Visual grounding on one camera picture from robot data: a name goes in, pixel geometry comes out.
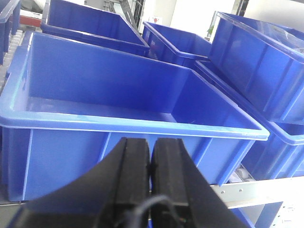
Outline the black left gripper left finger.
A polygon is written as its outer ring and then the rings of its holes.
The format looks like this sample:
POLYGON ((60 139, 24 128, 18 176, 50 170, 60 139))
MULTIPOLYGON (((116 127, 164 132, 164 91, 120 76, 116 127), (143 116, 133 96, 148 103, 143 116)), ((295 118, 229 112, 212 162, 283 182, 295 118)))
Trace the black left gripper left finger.
POLYGON ((11 228, 120 228, 124 213, 149 196, 149 146, 121 138, 87 173, 22 205, 11 228))

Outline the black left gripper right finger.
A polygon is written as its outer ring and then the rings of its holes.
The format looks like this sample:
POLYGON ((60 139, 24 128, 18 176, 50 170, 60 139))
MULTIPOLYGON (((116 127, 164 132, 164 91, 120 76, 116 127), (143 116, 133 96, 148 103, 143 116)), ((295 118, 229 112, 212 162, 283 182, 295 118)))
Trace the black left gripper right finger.
POLYGON ((154 228, 245 228, 219 198, 189 156, 183 141, 159 138, 152 153, 152 194, 167 196, 175 220, 162 202, 152 207, 154 228))

